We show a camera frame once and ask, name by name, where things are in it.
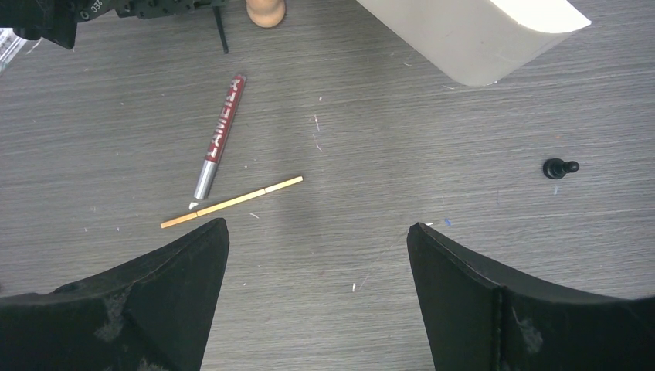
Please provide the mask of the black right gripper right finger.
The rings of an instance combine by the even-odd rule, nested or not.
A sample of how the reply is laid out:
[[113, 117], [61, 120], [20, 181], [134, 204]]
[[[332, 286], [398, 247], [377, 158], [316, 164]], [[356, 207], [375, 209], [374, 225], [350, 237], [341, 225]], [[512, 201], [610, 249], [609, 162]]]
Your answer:
[[438, 370], [652, 370], [654, 299], [554, 284], [423, 223], [407, 249]]

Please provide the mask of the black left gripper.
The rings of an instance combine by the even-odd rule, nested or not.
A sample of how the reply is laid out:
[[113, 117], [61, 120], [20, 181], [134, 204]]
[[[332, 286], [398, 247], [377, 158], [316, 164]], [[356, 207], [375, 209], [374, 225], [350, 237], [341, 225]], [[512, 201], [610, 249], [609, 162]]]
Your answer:
[[23, 39], [47, 39], [72, 49], [77, 25], [110, 11], [120, 18], [154, 19], [225, 4], [219, 0], [1, 0], [1, 27]]

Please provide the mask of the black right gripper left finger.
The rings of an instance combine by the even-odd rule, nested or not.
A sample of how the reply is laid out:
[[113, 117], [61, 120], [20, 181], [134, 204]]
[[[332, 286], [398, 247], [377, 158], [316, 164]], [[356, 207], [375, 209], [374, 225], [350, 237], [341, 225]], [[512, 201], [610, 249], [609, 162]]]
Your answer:
[[198, 370], [229, 255], [226, 221], [48, 294], [1, 299], [3, 370]]

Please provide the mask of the thin black eyeliner pencil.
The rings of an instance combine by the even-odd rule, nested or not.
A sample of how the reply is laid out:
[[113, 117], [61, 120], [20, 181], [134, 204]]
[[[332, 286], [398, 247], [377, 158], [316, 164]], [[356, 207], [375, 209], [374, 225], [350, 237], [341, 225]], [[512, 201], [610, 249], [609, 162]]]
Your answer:
[[213, 11], [213, 15], [214, 15], [214, 18], [215, 18], [215, 21], [216, 21], [216, 27], [217, 27], [217, 30], [218, 30], [218, 33], [219, 33], [219, 39], [220, 39], [220, 42], [221, 42], [222, 51], [225, 54], [228, 54], [229, 53], [229, 46], [228, 46], [227, 39], [226, 39], [226, 34], [225, 34], [225, 30], [224, 30], [224, 25], [223, 25], [223, 21], [222, 21], [220, 7], [219, 6], [213, 6], [212, 11]]

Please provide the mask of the thin tan wooden pencil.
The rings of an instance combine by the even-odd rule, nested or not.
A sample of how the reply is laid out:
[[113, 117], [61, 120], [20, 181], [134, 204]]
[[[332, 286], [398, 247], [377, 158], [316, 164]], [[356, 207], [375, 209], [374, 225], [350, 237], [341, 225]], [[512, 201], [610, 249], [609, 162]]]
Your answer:
[[278, 190], [281, 190], [281, 189], [284, 189], [286, 187], [289, 187], [289, 186], [295, 185], [297, 183], [300, 183], [303, 180], [304, 180], [304, 177], [302, 175], [300, 175], [300, 176], [297, 176], [295, 178], [288, 179], [286, 181], [279, 182], [277, 184], [270, 185], [270, 186], [267, 186], [267, 187], [262, 188], [262, 189], [258, 189], [256, 191], [249, 192], [247, 194], [237, 196], [237, 197], [232, 198], [232, 199], [228, 199], [226, 201], [217, 203], [215, 205], [208, 206], [208, 207], [205, 207], [203, 209], [198, 209], [196, 211], [187, 213], [187, 214], [185, 214], [183, 216], [178, 216], [178, 217], [175, 217], [175, 218], [173, 218], [171, 220], [164, 221], [164, 222], [162, 222], [160, 224], [160, 227], [162, 229], [166, 229], [166, 228], [169, 228], [169, 227], [172, 227], [172, 226], [176, 226], [178, 224], [181, 224], [181, 223], [184, 223], [184, 222], [187, 222], [187, 221], [190, 221], [190, 220], [194, 220], [194, 219], [199, 218], [201, 216], [205, 216], [205, 215], [208, 215], [210, 213], [215, 213], [215, 212], [218, 212], [218, 211], [220, 211], [222, 209], [226, 209], [228, 207], [235, 206], [235, 205], [238, 205], [240, 203], [244, 203], [244, 202], [249, 201], [251, 199], [255, 199], [257, 197], [261, 197], [261, 196], [264, 196], [266, 194], [276, 192]]

